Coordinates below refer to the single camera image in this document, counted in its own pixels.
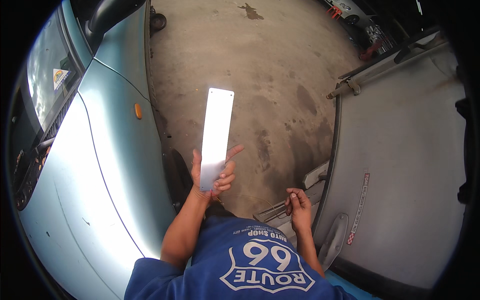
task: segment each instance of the route 66 logo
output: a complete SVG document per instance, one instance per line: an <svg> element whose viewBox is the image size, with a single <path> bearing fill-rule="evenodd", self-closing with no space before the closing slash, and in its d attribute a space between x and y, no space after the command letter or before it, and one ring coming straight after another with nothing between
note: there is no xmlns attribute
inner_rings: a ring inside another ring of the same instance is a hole
<svg viewBox="0 0 480 300"><path fill-rule="evenodd" d="M232 266L220 280L232 290L259 288L273 294L290 288L308 291L315 283L299 255L277 241L251 239L228 253Z"/></svg>

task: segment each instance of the hand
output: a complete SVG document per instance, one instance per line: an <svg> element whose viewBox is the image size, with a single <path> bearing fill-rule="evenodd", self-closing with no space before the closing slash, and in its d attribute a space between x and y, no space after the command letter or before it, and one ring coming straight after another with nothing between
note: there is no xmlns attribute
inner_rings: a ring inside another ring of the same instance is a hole
<svg viewBox="0 0 480 300"><path fill-rule="evenodd" d="M200 165L202 162L202 155L197 149L193 150L193 161L192 161L192 179L193 187L192 192L197 194L199 198L206 199L209 201L213 196L220 195L221 192L229 190L232 186L231 183L235 179L235 161L230 160L237 153L241 152L244 149L242 144L231 147L227 150L227 157L225 158L225 169L220 172L220 179L214 182L212 191L200 191Z"/></svg>
<svg viewBox="0 0 480 300"><path fill-rule="evenodd" d="M290 193L285 200L285 213L292 215L292 229L299 233L310 232L312 227L312 203L302 189L288 188Z"/></svg>

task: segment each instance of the light blue car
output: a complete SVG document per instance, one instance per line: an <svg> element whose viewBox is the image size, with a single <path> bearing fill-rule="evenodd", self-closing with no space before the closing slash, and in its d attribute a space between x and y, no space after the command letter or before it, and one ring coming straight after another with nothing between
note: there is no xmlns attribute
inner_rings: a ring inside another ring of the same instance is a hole
<svg viewBox="0 0 480 300"><path fill-rule="evenodd" d="M85 22L64 0L16 90L7 150L20 228L39 270L77 299L122 299L191 187L178 152L162 150L149 2L103 0Z"/></svg>

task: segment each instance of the rectangular plate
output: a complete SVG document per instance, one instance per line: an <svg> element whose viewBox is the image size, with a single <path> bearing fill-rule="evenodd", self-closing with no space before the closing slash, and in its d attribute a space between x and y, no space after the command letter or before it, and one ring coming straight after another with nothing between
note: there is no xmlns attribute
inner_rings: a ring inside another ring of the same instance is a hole
<svg viewBox="0 0 480 300"><path fill-rule="evenodd" d="M217 88L208 90L200 170L201 191L212 189L225 168L234 95L232 91Z"/></svg>

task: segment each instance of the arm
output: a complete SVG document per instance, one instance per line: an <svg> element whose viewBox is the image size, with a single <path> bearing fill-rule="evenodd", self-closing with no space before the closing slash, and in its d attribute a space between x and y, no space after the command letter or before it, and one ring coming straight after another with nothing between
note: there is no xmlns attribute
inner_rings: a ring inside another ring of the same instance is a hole
<svg viewBox="0 0 480 300"><path fill-rule="evenodd" d="M215 181L214 189L208 192L200 191L202 156L198 150L195 149L193 151L193 187L179 214L173 219L172 224L170 224L163 237L160 260L171 263L180 270L185 269L188 259L192 256L197 244L205 209L212 195L217 196L222 191L230 189L231 182L235 179L235 174L233 173L235 162L230 161L230 159L242 150L243 145L236 145L227 151L225 169L220 173L220 179Z"/></svg>
<svg viewBox="0 0 480 300"><path fill-rule="evenodd" d="M292 216L292 228L297 234L297 251L309 266L325 278L322 266L318 262L317 251L313 243L311 219L312 204L301 189L288 188L291 193L285 200L285 213Z"/></svg>

